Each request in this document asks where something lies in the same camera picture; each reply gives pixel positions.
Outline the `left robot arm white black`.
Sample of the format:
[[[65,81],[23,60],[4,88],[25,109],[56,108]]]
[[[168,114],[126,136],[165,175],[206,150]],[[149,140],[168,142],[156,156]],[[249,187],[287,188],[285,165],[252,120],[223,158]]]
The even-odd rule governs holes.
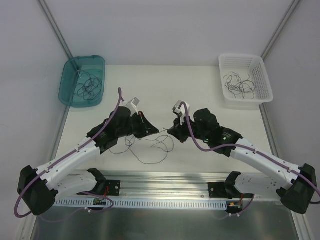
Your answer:
[[[118,106],[109,118],[90,130],[76,147],[60,158],[36,168],[28,165],[21,170],[15,216],[22,217],[18,213],[20,201],[24,201],[30,214],[39,216],[64,197],[82,192],[97,196],[104,194],[107,180],[96,168],[86,170],[79,177],[68,175],[80,165],[116,146],[120,138],[134,136],[142,139],[159,132],[142,111]]]

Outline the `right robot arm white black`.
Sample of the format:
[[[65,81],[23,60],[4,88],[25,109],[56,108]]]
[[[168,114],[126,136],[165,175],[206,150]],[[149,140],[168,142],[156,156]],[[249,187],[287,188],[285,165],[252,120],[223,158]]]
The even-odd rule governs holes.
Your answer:
[[[259,150],[240,133],[221,126],[207,108],[197,110],[193,118],[190,118],[185,102],[178,102],[172,110],[176,119],[167,131],[169,135],[181,143],[191,138],[202,152],[215,152],[241,161],[264,174],[255,176],[232,171],[218,190],[220,197],[270,197],[298,214],[305,214],[309,205],[315,204],[313,196],[320,190],[316,171],[311,165],[299,166]]]

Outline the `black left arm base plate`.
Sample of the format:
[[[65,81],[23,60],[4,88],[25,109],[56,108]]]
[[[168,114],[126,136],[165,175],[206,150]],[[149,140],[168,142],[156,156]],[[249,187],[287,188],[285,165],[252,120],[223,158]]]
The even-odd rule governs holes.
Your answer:
[[[121,190],[120,180],[107,180],[102,188],[102,193],[104,196],[119,196]]]

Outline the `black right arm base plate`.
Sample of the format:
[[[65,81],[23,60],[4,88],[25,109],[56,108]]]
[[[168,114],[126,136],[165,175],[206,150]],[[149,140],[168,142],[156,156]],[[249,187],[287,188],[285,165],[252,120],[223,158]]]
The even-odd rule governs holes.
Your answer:
[[[209,198],[217,199],[217,198],[228,198],[228,194],[226,192],[224,182],[208,182],[208,195]]]

